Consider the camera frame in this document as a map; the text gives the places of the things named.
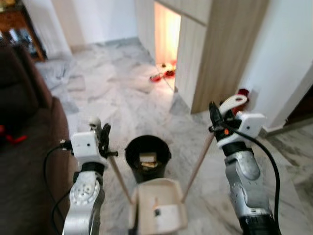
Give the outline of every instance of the wooden cabinet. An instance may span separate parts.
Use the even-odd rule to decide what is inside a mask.
[[[175,83],[192,113],[233,95],[268,0],[155,0],[181,15]],[[156,59],[153,0],[136,0],[138,35]]]
[[[34,60],[44,61],[46,59],[44,50],[34,31],[29,15],[22,2],[0,11],[0,31],[2,36],[6,38],[6,32],[11,29],[26,30],[31,38],[31,43],[36,49],[36,53],[34,55],[32,54]]]
[[[201,24],[207,24],[209,20],[212,0],[158,0],[158,2]]]

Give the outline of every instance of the electric cord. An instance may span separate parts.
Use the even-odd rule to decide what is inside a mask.
[[[232,128],[231,126],[225,124],[225,123],[221,123],[221,126],[246,138],[247,140],[251,141],[251,142],[254,142],[257,146],[259,146],[265,153],[266,155],[268,156],[272,166],[273,166],[273,169],[274,169],[274,173],[275,173],[275,179],[276,179],[276,189],[275,189],[275,206],[274,206],[274,221],[275,221],[275,224],[276,224],[276,227],[277,227],[277,230],[278,232],[281,234],[280,232],[280,228],[279,228],[279,223],[278,223],[278,204],[279,204],[279,192],[280,192],[280,177],[279,177],[279,171],[278,171],[278,168],[277,168],[277,165],[276,165],[276,162],[273,158],[273,156],[271,155],[271,153],[269,152],[269,150],[263,145],[261,144],[258,140],[256,140],[255,138],[249,136],[249,135],[246,135],[240,131],[237,131],[236,129]]]
[[[62,147],[61,147],[61,146],[56,146],[56,147],[50,149],[50,150],[47,152],[47,155],[45,156],[44,163],[43,163],[43,173],[44,173],[45,186],[46,186],[46,188],[47,188],[47,191],[48,191],[48,193],[49,193],[49,196],[50,196],[51,201],[52,201],[53,204],[55,204],[56,202],[55,202],[55,199],[54,199],[54,197],[53,197],[53,195],[52,195],[52,192],[51,192],[51,190],[50,190],[50,188],[49,188],[49,185],[48,185],[46,168],[47,168],[47,162],[48,162],[49,157],[51,156],[51,153],[54,152],[54,151],[57,150],[57,149],[60,149],[60,148],[62,148]],[[62,220],[62,222],[64,223],[64,218],[63,218],[62,213],[61,213],[61,211],[60,211],[59,208],[57,208],[57,213],[58,213],[60,219]]]
[[[52,210],[51,210],[50,222],[51,222],[51,224],[52,224],[53,230],[55,231],[55,233],[56,233],[57,235],[61,235],[61,234],[60,234],[60,232],[58,231],[58,228],[57,228],[57,226],[56,226],[56,224],[55,224],[55,221],[54,221],[54,212],[55,212],[55,210],[59,210],[59,204],[60,204],[60,202],[62,202],[62,200],[63,200],[64,198],[66,198],[66,196],[69,194],[69,192],[70,192],[70,189],[54,204],[54,206],[53,206],[53,208],[52,208]]]

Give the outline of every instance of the wooden stick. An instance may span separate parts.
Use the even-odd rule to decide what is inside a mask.
[[[119,183],[121,184],[121,186],[122,186],[122,188],[123,188],[123,191],[124,191],[124,193],[125,193],[125,195],[126,195],[128,201],[129,201],[129,203],[130,203],[130,204],[133,204],[133,202],[132,202],[132,200],[131,200],[131,196],[130,196],[130,194],[128,193],[128,190],[127,190],[127,188],[126,188],[126,185],[125,185],[125,183],[124,183],[124,181],[123,181],[122,174],[121,174],[121,172],[118,170],[118,167],[117,167],[116,161],[115,161],[115,159],[114,159],[114,156],[111,156],[111,157],[108,157],[108,158],[109,158],[109,161],[110,161],[110,163],[111,163],[111,165],[112,165],[112,168],[113,168],[114,172],[116,173],[116,176],[117,176],[117,178],[118,178],[118,180],[119,180]]]
[[[201,164],[202,164],[202,162],[203,162],[203,160],[205,158],[205,155],[206,155],[206,153],[207,153],[207,151],[208,151],[208,149],[209,149],[209,147],[210,147],[210,145],[211,145],[211,143],[213,141],[213,138],[214,138],[214,134],[213,133],[208,133],[208,135],[207,135],[207,137],[205,139],[205,142],[204,142],[203,149],[202,149],[202,151],[200,153],[200,156],[199,156],[199,159],[197,161],[196,168],[192,172],[192,175],[191,175],[191,178],[189,180],[187,189],[185,191],[184,196],[182,197],[182,200],[181,200],[182,203],[184,203],[185,200],[186,200],[188,191],[191,188],[191,185],[192,185],[192,183],[193,183],[193,181],[194,181],[194,179],[195,179],[195,177],[196,177],[196,175],[197,175],[197,173],[199,171],[199,168],[200,168],[200,166],[201,166]]]

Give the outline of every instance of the paper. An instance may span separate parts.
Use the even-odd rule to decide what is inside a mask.
[[[157,161],[157,153],[140,153],[139,158],[142,163],[153,163]]]
[[[178,205],[156,206],[154,217],[157,233],[173,232],[181,226]]]

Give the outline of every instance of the cabinet door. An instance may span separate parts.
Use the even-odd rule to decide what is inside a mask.
[[[202,24],[207,24],[212,0],[158,0],[165,5],[172,7],[194,18]]]
[[[182,16],[175,84],[189,108],[192,107],[198,80],[206,27]]]
[[[139,40],[156,60],[154,0],[135,0],[135,7]]]

